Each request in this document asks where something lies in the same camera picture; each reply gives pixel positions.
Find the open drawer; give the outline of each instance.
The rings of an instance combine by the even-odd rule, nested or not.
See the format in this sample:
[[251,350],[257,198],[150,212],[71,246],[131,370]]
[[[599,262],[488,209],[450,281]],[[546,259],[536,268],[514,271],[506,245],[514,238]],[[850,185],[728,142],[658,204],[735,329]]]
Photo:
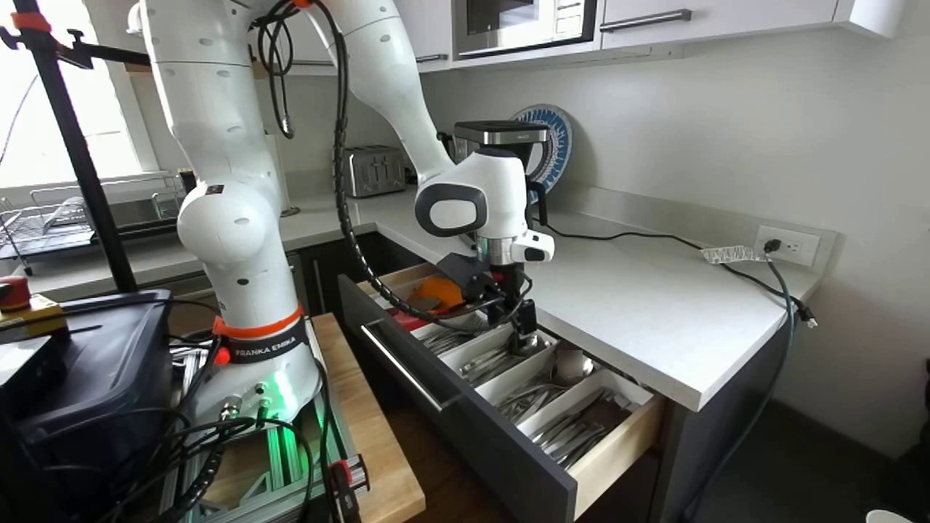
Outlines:
[[[436,273],[411,268],[388,284],[405,296],[424,277]],[[366,284],[344,280],[341,294],[356,341],[411,389],[514,519],[580,519],[658,440],[662,397],[559,335],[506,351],[513,326],[458,341],[440,326],[397,323]],[[524,397],[556,379],[545,397]]]

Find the wall socket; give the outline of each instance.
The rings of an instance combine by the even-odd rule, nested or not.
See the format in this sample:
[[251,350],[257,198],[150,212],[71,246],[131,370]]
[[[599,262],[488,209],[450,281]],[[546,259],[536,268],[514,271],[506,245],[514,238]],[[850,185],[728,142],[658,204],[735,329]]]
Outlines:
[[764,252],[769,242],[782,242],[777,252],[769,252],[770,259],[782,259],[789,264],[812,268],[818,259],[821,236],[785,229],[785,227],[760,227],[757,251]]

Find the white countertop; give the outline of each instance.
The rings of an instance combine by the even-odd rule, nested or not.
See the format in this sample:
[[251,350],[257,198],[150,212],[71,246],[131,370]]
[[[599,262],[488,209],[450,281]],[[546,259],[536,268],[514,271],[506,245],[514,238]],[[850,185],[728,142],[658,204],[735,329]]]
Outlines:
[[[362,232],[378,229],[389,242],[440,262],[458,238],[434,238],[415,227],[413,198],[372,198],[356,204]],[[588,217],[559,223],[606,227]],[[282,222],[289,251],[341,238],[331,198],[306,201]],[[197,271],[177,242],[135,245],[131,268],[139,284]],[[559,238],[556,262],[533,264],[542,326],[585,345],[642,386],[702,411],[779,331],[785,307],[751,281],[713,268],[702,252],[676,242],[622,238],[610,245]],[[795,296],[808,296],[815,277],[785,271]],[[115,290],[106,259],[42,268],[35,290],[87,296]]]

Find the blue object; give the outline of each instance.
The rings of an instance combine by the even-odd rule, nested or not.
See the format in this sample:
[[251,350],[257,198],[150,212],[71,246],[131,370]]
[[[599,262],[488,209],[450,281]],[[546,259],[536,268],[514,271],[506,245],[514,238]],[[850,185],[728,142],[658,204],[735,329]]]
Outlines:
[[549,127],[545,159],[529,177],[546,185],[546,193],[552,193],[552,185],[565,177],[574,159],[574,119],[556,104],[529,104],[517,114],[517,119]]

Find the floor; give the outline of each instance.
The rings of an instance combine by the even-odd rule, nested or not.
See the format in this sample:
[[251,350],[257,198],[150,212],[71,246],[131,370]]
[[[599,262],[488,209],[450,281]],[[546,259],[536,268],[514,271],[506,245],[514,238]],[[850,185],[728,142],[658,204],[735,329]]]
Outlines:
[[[427,495],[420,523],[506,519],[491,495],[408,402],[389,402],[383,411]],[[713,482],[697,523],[859,523],[885,467],[888,460],[773,403]]]

